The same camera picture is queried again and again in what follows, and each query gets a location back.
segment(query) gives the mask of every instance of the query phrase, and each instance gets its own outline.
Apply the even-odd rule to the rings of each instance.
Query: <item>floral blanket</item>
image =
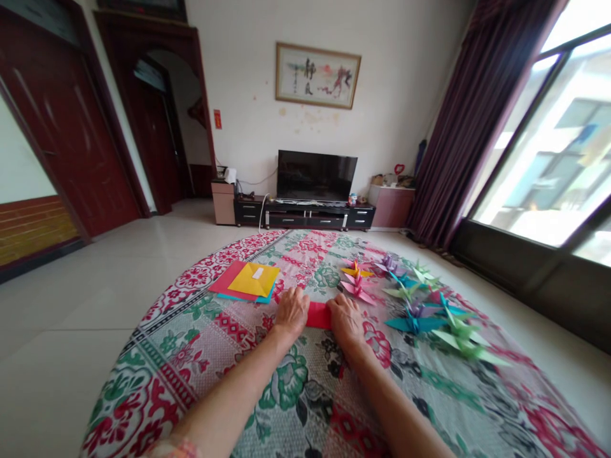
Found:
[[[337,294],[345,259],[386,251],[339,232],[273,231],[240,240],[176,279],[119,355],[91,414],[81,454],[138,456],[261,342],[279,295],[301,286],[311,299]],[[394,255],[405,267],[412,261]],[[208,287],[235,260],[279,267],[268,305],[218,298]],[[365,338],[458,457],[559,457],[605,453],[545,375],[487,316],[451,289],[508,367],[468,362],[435,338],[384,324],[401,316],[383,272],[365,279],[378,306],[360,302]],[[384,434],[330,331],[306,328],[273,374],[236,445],[235,457],[388,455]]]

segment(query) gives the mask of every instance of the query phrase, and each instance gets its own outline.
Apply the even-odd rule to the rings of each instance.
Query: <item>green paper crane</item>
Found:
[[[447,322],[450,332],[433,330],[433,334],[438,336],[445,343],[458,350],[465,359],[481,359],[498,366],[510,366],[510,363],[490,353],[486,347],[489,346],[486,339],[481,337],[476,331],[477,326],[465,324],[465,320],[472,317],[470,314],[455,316],[449,309],[444,295],[441,294],[442,306],[446,310]]]
[[[439,278],[434,277],[425,266],[421,266],[420,260],[416,261],[416,266],[414,266],[412,272],[414,272],[414,275],[421,284],[430,286],[431,288],[438,288]]]
[[[386,294],[389,294],[389,295],[394,296],[394,297],[399,298],[399,299],[407,299],[410,302],[413,301],[414,294],[416,293],[418,288],[420,288],[422,286],[422,284],[418,283],[418,282],[414,282],[414,284],[412,286],[410,286],[409,288],[406,288],[403,285],[403,283],[400,282],[397,279],[397,277],[395,277],[394,275],[393,275],[393,277],[399,283],[399,289],[388,289],[387,288],[387,289],[383,289],[382,291],[384,291]]]

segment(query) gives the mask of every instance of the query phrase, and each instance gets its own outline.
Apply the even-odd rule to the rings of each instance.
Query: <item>purple curtain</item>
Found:
[[[407,227],[447,249],[486,154],[568,0],[480,0],[418,173]]]

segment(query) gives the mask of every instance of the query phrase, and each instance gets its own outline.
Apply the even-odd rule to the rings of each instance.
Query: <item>tiled floor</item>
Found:
[[[256,233],[215,226],[210,201],[186,201],[0,286],[0,456],[74,456],[129,334],[190,265]],[[611,449],[611,356],[466,269],[396,233],[351,232],[412,260],[490,315],[522,344]]]

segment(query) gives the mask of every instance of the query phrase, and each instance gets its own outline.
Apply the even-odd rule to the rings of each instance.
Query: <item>yellow origami paper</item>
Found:
[[[356,278],[356,273],[359,271],[355,270],[355,269],[350,269],[350,268],[343,268],[342,272],[347,273],[348,275],[350,275],[351,277]],[[361,277],[370,277],[371,275],[373,275],[372,272],[367,272],[366,270],[361,270]]]
[[[280,269],[278,267],[248,263],[237,274],[228,289],[267,297],[274,287],[274,281],[279,273]]]

